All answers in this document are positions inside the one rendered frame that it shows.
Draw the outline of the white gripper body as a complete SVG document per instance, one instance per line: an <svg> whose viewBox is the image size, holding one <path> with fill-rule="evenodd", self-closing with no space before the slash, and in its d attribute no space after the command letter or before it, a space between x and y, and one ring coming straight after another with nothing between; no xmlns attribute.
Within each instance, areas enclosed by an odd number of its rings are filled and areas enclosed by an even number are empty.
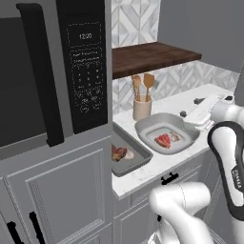
<svg viewBox="0 0 244 244"><path fill-rule="evenodd" d="M220 101L221 96L219 94L208 95L183 119L184 125L200 132L207 130L222 117Z"/></svg>

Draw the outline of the grey round tupperware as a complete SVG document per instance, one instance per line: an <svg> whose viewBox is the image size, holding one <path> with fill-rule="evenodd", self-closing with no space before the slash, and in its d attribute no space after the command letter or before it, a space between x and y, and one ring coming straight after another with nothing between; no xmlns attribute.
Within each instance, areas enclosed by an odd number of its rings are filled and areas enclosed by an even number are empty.
<svg viewBox="0 0 244 244"><path fill-rule="evenodd" d="M187 128L182 117L166 112L141 119L134 126L139 138L151 149L161 154L180 153L189 148L200 135L199 131ZM181 140L177 142L171 140L169 149L161 147L154 141L156 137L164 133L171 139L171 132L179 134Z"/></svg>

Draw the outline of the red raw steak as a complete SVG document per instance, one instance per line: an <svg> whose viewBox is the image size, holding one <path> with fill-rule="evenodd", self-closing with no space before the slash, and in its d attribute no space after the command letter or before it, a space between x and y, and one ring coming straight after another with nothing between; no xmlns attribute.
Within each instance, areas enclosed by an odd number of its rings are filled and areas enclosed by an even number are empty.
<svg viewBox="0 0 244 244"><path fill-rule="evenodd" d="M159 135L154 141L163 148L169 149L171 147L171 139L166 133Z"/></svg>

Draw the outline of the grey rectangular tupperware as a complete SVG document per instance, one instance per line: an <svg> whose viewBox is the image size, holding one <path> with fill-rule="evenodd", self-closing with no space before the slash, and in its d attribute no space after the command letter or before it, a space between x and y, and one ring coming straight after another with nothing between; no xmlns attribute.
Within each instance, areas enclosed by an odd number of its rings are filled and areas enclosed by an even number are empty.
<svg viewBox="0 0 244 244"><path fill-rule="evenodd" d="M119 161L112 161L112 172L118 177L142 167L153 157L149 150L116 123L112 124L111 142L116 148L127 148L133 154L133 157L123 157Z"/></svg>

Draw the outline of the brown raw steak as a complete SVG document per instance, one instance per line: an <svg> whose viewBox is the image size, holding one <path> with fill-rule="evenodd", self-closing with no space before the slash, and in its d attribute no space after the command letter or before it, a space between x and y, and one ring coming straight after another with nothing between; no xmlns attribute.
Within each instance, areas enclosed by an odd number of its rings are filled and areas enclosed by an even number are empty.
<svg viewBox="0 0 244 244"><path fill-rule="evenodd" d="M112 160L119 161L127 154L127 150L127 148L116 148L114 145L112 145Z"/></svg>

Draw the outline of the beige utensil pot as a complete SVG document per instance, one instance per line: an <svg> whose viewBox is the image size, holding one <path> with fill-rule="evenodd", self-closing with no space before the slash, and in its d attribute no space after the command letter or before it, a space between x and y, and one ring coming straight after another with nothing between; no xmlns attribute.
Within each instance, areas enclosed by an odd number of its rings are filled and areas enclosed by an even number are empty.
<svg viewBox="0 0 244 244"><path fill-rule="evenodd" d="M152 111L152 100L147 101L145 94L140 95L139 101L133 100L132 118L135 121L150 116L151 111Z"/></svg>

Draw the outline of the wooden spatula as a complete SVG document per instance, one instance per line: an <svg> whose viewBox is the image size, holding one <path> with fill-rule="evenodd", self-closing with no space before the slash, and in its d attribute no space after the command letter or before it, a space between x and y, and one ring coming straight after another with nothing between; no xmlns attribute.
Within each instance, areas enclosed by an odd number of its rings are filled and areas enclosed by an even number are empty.
<svg viewBox="0 0 244 244"><path fill-rule="evenodd" d="M154 75L149 74L149 73L144 73L144 85L147 88L147 93L146 93L146 101L150 101L150 94L149 94L149 89L153 86L154 84Z"/></svg>

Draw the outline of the wooden spoon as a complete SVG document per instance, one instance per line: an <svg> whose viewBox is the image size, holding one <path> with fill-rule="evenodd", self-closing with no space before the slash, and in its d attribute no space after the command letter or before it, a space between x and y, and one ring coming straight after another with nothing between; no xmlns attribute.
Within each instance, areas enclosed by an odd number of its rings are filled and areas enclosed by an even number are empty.
<svg viewBox="0 0 244 244"><path fill-rule="evenodd" d="M133 75L132 76L132 86L133 86L133 92L134 92L134 99L138 102L141 101L140 99L140 87L141 79L139 75Z"/></svg>

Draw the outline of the grey drawer front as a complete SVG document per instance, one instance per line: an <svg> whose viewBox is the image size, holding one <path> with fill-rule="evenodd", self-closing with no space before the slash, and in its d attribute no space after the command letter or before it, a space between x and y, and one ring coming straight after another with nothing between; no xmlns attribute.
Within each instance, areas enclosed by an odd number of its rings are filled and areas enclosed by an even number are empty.
<svg viewBox="0 0 244 244"><path fill-rule="evenodd" d="M175 169L170 170L169 172L166 172L160 176L158 176L153 182L149 183L142 189L136 191L131 196L131 205L136 205L146 199L149 196L150 191L158 186L161 186L161 177L163 176L165 179L167 179L170 175L169 173L178 173L179 176L171 183L178 183L181 182L187 175L190 175L192 172L197 170L201 165L204 158L204 154L200 154L185 163L178 165Z"/></svg>

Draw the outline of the dark wooden shelf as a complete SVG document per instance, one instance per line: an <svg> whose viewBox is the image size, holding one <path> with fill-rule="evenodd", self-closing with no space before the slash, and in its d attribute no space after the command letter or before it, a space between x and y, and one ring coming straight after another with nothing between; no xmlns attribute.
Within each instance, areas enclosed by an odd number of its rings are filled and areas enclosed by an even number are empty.
<svg viewBox="0 0 244 244"><path fill-rule="evenodd" d="M200 60L201 57L201 53L160 42L115 48L112 50L112 78L160 70Z"/></svg>

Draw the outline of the grey microwave oven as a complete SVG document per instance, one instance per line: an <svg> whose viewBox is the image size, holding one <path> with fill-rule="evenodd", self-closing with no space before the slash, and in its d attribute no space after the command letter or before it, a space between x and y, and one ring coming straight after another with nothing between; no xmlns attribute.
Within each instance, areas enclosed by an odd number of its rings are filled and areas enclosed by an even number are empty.
<svg viewBox="0 0 244 244"><path fill-rule="evenodd" d="M37 3L51 55L64 138L108 122L109 0L0 0L0 160L47 145L17 3Z"/></svg>

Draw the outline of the tall grey cupboard door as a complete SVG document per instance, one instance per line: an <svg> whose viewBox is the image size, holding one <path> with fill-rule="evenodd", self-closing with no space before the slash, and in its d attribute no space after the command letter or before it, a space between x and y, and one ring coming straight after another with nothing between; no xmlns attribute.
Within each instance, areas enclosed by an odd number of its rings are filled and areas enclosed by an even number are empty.
<svg viewBox="0 0 244 244"><path fill-rule="evenodd" d="M0 161L0 213L25 244L112 244L111 141L74 136Z"/></svg>

